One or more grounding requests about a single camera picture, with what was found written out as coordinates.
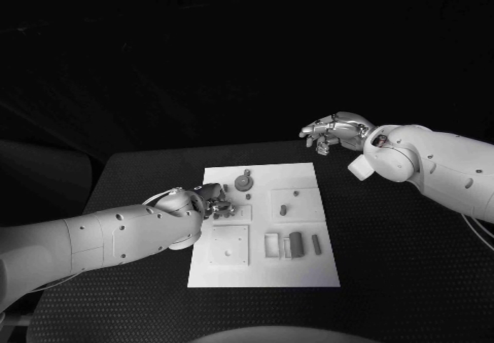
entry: black backdrop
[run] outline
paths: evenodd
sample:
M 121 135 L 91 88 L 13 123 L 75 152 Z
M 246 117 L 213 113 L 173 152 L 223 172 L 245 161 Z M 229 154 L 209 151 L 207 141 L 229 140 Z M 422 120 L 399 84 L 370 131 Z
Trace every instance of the black backdrop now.
M 353 111 L 494 142 L 492 1 L 321 2 L 19 3 L 1 138 L 102 165 L 119 151 L 297 139 Z

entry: black table surface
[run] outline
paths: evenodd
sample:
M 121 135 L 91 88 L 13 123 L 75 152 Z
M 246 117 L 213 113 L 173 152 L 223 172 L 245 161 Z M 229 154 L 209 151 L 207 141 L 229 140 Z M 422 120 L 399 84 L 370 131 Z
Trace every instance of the black table surface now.
M 494 253 L 461 215 L 409 183 L 347 167 L 304 140 L 115 154 L 85 214 L 194 187 L 216 166 L 314 164 L 341 288 L 189 289 L 193 248 L 85 272 L 45 291 L 29 342 L 187 342 L 261 325 L 379 342 L 494 341 Z

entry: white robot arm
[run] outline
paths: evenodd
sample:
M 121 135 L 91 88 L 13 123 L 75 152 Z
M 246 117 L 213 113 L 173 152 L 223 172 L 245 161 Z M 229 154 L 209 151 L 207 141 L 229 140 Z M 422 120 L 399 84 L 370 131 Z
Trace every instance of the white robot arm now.
M 235 214 L 219 184 L 174 188 L 142 205 L 0 228 L 0 314 L 43 284 L 189 247 L 212 214 Z
M 494 223 L 494 145 L 420 125 L 374 126 L 357 114 L 337 112 L 301 129 L 317 152 L 330 145 L 363 151 L 348 165 L 363 181 L 373 172 L 410 182 L 422 195 L 452 211 Z

